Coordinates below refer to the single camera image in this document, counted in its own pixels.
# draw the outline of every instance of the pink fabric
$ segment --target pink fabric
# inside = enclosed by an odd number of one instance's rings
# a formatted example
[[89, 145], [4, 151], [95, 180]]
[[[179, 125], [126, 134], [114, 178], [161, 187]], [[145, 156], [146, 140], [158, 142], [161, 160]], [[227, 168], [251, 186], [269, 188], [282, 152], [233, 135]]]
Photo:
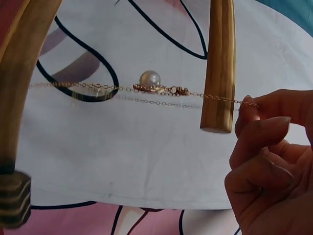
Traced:
[[110, 235], [118, 206], [96, 203], [90, 206], [33, 210], [20, 229], [5, 230], [4, 235]]

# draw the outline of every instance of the pearl pendant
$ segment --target pearl pendant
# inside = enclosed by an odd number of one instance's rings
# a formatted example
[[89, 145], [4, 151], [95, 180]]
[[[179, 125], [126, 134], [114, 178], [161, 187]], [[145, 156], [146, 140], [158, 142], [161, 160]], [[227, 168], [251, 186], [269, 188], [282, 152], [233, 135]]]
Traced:
[[139, 84], [140, 84], [140, 86], [144, 86], [144, 87], [160, 86], [161, 77], [155, 71], [152, 71], [152, 70], [145, 71], [140, 76]]

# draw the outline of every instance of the fingernail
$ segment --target fingernail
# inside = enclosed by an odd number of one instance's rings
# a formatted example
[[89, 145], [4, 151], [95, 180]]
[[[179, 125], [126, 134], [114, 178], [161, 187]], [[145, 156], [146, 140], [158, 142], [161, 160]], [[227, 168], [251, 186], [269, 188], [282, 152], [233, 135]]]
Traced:
[[286, 188], [295, 181], [294, 176], [289, 171], [277, 165], [273, 166], [272, 173], [280, 180], [280, 182], [284, 184]]
[[283, 125], [289, 125], [291, 121], [291, 117], [272, 117], [267, 120], [264, 120], [263, 126], [265, 128], [269, 127], [281, 127]]

